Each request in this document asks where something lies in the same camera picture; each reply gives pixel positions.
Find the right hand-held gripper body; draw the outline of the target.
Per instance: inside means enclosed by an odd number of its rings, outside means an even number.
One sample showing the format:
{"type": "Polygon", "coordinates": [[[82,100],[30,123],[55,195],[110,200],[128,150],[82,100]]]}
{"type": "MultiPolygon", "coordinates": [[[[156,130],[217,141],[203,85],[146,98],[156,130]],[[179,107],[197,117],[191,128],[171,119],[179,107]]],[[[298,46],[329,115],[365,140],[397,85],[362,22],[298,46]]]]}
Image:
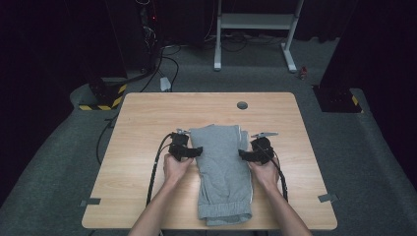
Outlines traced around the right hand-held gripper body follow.
{"type": "Polygon", "coordinates": [[[257,162],[261,164],[266,164],[275,157],[275,151],[268,139],[271,136],[277,136],[277,132],[261,132],[252,136],[252,151],[256,156],[257,162]]]}

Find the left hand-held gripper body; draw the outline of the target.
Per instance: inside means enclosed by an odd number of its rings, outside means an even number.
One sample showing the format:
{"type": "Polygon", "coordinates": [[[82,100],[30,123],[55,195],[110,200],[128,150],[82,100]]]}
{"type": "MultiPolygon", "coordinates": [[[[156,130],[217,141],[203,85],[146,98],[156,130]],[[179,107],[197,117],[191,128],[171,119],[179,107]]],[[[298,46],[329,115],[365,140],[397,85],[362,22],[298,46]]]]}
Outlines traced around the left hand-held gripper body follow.
{"type": "Polygon", "coordinates": [[[188,132],[178,129],[176,133],[171,134],[172,142],[169,145],[168,152],[172,154],[178,161],[183,157],[188,157],[191,151],[188,151],[188,132]]]}

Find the grey sweatpants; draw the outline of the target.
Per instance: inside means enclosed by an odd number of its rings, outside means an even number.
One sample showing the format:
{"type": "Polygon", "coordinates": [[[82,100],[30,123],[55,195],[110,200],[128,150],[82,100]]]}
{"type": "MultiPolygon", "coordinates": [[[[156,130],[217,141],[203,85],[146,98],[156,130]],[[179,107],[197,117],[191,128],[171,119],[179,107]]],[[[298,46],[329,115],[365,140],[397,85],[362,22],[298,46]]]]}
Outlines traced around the grey sweatpants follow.
{"type": "Polygon", "coordinates": [[[207,226],[239,224],[252,218],[252,176],[239,156],[248,147],[248,134],[238,125],[208,125],[191,130],[194,148],[203,148],[196,158],[201,177],[198,218],[207,226]]]}

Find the person's right hand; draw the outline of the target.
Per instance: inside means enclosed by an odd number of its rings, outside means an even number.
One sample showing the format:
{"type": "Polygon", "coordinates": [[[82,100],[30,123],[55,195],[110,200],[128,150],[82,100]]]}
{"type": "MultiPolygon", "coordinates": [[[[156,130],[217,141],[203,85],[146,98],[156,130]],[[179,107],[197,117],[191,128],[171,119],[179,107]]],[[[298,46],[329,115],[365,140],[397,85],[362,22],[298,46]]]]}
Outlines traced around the person's right hand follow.
{"type": "Polygon", "coordinates": [[[266,164],[249,162],[249,167],[265,191],[277,190],[279,175],[272,161],[269,161],[266,164]]]}

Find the person's left hand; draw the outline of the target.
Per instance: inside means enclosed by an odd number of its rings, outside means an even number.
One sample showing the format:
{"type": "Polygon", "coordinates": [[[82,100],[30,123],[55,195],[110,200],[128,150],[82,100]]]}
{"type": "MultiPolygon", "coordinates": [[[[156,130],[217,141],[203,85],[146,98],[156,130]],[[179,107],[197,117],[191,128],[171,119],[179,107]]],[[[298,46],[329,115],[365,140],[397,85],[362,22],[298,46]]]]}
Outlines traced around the person's left hand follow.
{"type": "Polygon", "coordinates": [[[173,155],[166,154],[164,156],[164,186],[175,187],[177,186],[184,175],[186,174],[189,166],[193,163],[193,158],[187,158],[186,160],[179,161],[173,155]]]}

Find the black yellow striped stand base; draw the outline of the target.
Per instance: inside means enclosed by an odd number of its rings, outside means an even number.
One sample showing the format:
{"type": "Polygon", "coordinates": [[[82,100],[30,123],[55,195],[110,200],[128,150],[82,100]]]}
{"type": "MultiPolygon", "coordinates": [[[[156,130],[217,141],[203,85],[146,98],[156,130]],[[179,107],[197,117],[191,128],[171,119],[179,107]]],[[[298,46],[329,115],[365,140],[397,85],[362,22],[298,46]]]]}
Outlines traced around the black yellow striped stand base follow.
{"type": "Polygon", "coordinates": [[[313,86],[313,92],[323,112],[362,113],[358,99],[349,89],[313,86]]]}
{"type": "Polygon", "coordinates": [[[112,110],[121,103],[125,84],[106,84],[103,79],[89,83],[89,89],[79,102],[79,108],[84,111],[112,110]]]}

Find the dark equipment rack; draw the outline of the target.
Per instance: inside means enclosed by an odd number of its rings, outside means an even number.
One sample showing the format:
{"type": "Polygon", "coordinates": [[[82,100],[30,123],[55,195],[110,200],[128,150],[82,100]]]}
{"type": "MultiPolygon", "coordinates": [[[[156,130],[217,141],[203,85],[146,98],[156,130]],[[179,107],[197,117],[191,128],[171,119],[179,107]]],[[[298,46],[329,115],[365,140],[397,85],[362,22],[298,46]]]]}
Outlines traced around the dark equipment rack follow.
{"type": "Polygon", "coordinates": [[[134,0],[139,13],[143,42],[145,45],[145,72],[154,70],[156,59],[160,55],[161,35],[158,20],[157,0],[134,0]]]}

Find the white metal stand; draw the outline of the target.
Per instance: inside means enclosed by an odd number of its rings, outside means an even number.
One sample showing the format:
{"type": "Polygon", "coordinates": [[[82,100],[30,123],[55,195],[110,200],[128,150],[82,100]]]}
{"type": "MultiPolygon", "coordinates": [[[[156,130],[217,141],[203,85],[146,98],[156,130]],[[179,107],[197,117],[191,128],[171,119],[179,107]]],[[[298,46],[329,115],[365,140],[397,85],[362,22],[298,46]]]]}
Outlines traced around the white metal stand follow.
{"type": "Polygon", "coordinates": [[[305,0],[298,0],[293,14],[242,14],[223,13],[222,0],[217,1],[216,35],[213,69],[221,70],[221,31],[222,30],[287,30],[284,42],[280,44],[288,71],[297,72],[297,67],[290,52],[290,46],[300,19],[305,0]]]}

